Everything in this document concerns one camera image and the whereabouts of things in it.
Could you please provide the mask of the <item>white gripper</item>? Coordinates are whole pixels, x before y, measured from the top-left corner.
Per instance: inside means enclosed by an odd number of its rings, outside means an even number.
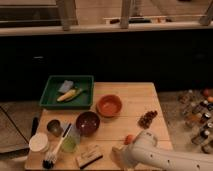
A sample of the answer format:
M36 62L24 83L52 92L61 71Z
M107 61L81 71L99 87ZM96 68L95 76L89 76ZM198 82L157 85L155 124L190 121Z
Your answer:
M123 169L124 168L124 162L123 162L123 158L121 155L123 146L122 145L117 145L117 146L113 146L112 147L112 161L120 168Z

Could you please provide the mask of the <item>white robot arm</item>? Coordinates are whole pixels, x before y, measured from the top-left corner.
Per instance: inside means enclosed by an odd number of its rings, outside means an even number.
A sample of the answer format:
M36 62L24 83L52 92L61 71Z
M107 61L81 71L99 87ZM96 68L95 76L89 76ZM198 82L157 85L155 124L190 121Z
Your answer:
M112 148L121 168L135 168L139 163L165 171L213 171L213 155L178 152L157 147L157 137L141 131L128 145Z

